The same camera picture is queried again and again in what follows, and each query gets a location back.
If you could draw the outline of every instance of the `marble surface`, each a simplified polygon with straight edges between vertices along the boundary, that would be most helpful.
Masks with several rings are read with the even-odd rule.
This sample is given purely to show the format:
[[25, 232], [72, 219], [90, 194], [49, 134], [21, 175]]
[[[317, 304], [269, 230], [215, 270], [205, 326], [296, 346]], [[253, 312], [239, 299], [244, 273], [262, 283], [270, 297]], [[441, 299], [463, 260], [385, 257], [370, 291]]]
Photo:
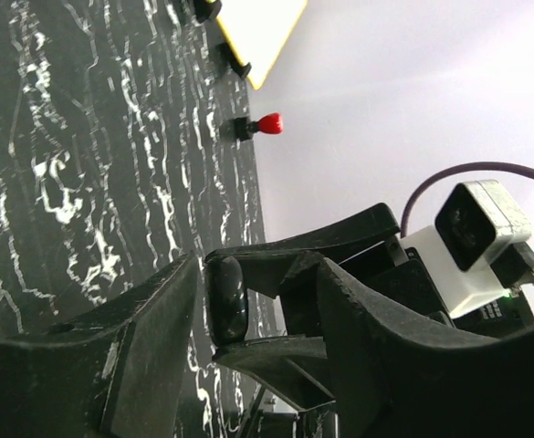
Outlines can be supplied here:
[[[88, 311], [183, 251], [264, 239], [246, 84], [189, 4], [0, 1], [0, 336]], [[175, 437], [235, 436], [199, 296]], [[272, 332], [254, 300], [250, 336]]]

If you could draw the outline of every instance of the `cable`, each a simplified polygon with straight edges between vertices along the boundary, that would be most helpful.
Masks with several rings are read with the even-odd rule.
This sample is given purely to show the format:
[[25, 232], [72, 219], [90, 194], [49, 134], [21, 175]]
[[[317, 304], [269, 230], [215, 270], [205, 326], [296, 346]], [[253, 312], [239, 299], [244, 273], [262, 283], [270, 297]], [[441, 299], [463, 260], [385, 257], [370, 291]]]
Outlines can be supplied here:
[[440, 171], [419, 185], [406, 202], [406, 206], [404, 207], [403, 211], [403, 219], [401, 220], [401, 238], [405, 237], [408, 231], [409, 219], [411, 218], [411, 211], [413, 210], [414, 205], [429, 187], [443, 180], [444, 178], [448, 178], [449, 176], [458, 175], [459, 173], [477, 171], [514, 173], [516, 175], [524, 176], [534, 180], [534, 169], [509, 162], [469, 162], [467, 164], [460, 164], [458, 166], [445, 169], [444, 171]]

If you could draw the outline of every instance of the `wall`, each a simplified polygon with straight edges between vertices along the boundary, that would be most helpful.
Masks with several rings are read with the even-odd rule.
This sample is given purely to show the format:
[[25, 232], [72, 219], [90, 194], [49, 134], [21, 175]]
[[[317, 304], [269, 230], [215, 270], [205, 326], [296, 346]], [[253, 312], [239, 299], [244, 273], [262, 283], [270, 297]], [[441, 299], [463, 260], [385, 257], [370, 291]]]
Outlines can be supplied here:
[[[256, 137], [270, 240], [378, 202], [400, 216], [417, 184], [458, 163], [534, 167], [534, 0], [310, 0], [251, 108], [286, 123]], [[455, 181], [484, 176], [534, 224], [534, 182], [477, 173], [428, 192], [411, 231]]]

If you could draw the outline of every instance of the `red object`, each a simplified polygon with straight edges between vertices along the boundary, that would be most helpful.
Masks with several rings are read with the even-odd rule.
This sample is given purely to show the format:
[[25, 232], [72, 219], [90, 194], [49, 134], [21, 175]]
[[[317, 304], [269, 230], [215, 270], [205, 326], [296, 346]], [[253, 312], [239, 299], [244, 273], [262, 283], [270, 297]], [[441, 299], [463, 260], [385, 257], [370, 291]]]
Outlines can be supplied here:
[[280, 134], [283, 132], [283, 118], [278, 112], [268, 114], [258, 121], [258, 130], [265, 134]]

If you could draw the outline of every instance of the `yellow board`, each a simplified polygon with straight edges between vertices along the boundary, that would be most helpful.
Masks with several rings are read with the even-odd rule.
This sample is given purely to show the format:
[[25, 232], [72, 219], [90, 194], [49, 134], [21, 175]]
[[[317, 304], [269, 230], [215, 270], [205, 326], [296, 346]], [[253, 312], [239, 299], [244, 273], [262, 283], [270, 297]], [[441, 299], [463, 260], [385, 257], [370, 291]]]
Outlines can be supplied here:
[[308, 0], [222, 0], [216, 21], [248, 80], [260, 89]]

